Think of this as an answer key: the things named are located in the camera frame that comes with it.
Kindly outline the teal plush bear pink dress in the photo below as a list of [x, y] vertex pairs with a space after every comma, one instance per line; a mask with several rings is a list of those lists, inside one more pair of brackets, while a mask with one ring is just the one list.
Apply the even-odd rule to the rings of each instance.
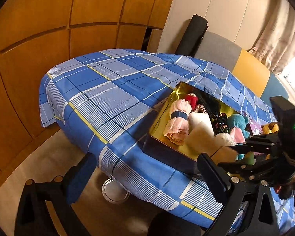
[[249, 138], [250, 133], [246, 130], [248, 123], [248, 117], [241, 114], [233, 114], [228, 118], [227, 125], [230, 130], [229, 134], [236, 145], [243, 144], [245, 140]]

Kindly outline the white fluffy plush ball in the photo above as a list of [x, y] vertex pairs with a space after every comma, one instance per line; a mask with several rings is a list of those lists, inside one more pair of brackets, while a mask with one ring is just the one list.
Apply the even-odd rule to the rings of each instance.
[[218, 133], [214, 137], [214, 141], [218, 146], [235, 146], [236, 143], [233, 137], [229, 133]]

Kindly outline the black wig with beads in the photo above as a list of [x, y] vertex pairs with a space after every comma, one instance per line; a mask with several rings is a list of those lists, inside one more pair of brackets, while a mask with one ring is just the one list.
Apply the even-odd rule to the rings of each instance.
[[220, 101], [213, 97], [209, 91], [204, 89], [204, 91], [201, 91], [199, 103], [204, 106], [204, 109], [210, 118], [214, 134], [228, 133], [228, 117], [225, 113], [221, 112]]

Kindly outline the cream cloth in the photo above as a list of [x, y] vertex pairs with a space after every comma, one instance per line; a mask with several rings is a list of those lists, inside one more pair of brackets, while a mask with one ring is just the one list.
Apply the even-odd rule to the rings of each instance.
[[234, 162], [238, 153], [229, 146], [218, 146], [214, 137], [211, 137], [203, 129], [196, 128], [189, 134], [185, 142], [188, 155], [197, 160], [198, 155], [206, 153], [215, 164], [220, 162]]

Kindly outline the beige satin scrunchie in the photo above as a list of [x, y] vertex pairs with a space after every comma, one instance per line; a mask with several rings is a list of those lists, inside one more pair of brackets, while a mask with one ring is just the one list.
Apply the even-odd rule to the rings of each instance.
[[197, 104], [192, 112], [205, 113], [206, 109], [202, 104]]

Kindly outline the white foam block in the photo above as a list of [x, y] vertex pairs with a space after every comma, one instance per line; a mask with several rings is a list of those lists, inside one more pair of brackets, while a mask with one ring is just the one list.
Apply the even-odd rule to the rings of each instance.
[[215, 136], [210, 117], [206, 112], [191, 112], [189, 114], [189, 133], [196, 128], [203, 129], [211, 137]]

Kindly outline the small red plush doll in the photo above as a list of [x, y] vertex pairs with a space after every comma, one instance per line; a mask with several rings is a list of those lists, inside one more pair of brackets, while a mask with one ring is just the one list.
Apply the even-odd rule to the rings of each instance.
[[185, 96], [185, 101], [191, 106], [191, 110], [193, 111], [198, 103], [198, 97], [194, 93], [189, 93]]

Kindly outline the pink towel blue band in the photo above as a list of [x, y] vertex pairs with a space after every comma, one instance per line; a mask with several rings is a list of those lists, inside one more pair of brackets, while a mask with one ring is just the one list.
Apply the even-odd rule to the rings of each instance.
[[182, 146], [188, 137], [190, 112], [191, 105], [185, 99], [174, 101], [169, 108], [169, 120], [163, 135], [178, 146]]

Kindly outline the purple cardboard box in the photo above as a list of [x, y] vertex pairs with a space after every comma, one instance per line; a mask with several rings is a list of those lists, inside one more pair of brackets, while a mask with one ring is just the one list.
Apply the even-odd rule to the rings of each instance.
[[263, 129], [261, 125], [250, 118], [248, 120], [248, 124], [246, 125], [246, 131], [250, 133], [250, 136], [263, 134]]

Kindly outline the white round floor object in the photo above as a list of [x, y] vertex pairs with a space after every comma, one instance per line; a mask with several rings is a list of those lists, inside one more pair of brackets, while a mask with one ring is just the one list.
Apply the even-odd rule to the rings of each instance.
[[130, 196], [130, 193], [112, 179], [106, 180], [102, 185], [103, 197], [112, 204], [122, 204]]

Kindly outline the grey yellow blue headboard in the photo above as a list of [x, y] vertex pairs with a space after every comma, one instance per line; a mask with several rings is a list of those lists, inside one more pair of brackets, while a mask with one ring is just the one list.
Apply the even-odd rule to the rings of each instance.
[[195, 58], [207, 60], [228, 69], [241, 83], [264, 103], [270, 98], [288, 93], [276, 76], [246, 50], [234, 42], [212, 32], [206, 32], [195, 52]]

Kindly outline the gold metal tin tray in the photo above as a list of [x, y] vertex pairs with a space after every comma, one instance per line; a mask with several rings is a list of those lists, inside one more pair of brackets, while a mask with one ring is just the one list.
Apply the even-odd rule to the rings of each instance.
[[170, 106], [173, 102], [185, 98], [190, 93], [198, 97], [200, 104], [204, 105], [206, 110], [218, 108], [219, 113], [225, 113], [228, 117], [238, 113], [235, 109], [211, 96], [208, 89], [202, 91], [187, 83], [179, 82], [167, 97], [160, 113], [148, 130], [143, 152], [178, 171], [194, 176], [200, 174], [197, 167], [197, 157], [202, 151], [200, 149], [190, 150], [186, 144], [182, 146], [174, 144], [163, 135], [166, 124], [170, 120]]

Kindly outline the blue plaid bed cover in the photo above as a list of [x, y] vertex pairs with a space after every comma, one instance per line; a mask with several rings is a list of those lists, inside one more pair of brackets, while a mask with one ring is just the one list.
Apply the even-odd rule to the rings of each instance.
[[99, 168], [137, 198], [208, 227], [221, 210], [203, 180], [146, 155], [148, 129], [173, 88], [185, 82], [208, 91], [261, 124], [274, 114], [231, 72], [182, 55], [109, 49], [56, 65], [39, 88], [43, 127], [60, 125]]

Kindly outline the beige floral curtain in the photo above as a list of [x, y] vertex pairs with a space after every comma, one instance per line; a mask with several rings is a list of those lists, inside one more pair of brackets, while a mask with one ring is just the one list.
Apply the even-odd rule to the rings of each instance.
[[287, 0], [278, 0], [269, 22], [249, 50], [270, 72], [283, 72], [295, 57], [295, 10]]

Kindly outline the black rolled mat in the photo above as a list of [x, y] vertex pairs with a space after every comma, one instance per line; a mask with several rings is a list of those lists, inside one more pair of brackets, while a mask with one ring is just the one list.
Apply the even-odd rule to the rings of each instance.
[[182, 36], [175, 54], [194, 57], [207, 29], [208, 21], [194, 14]]

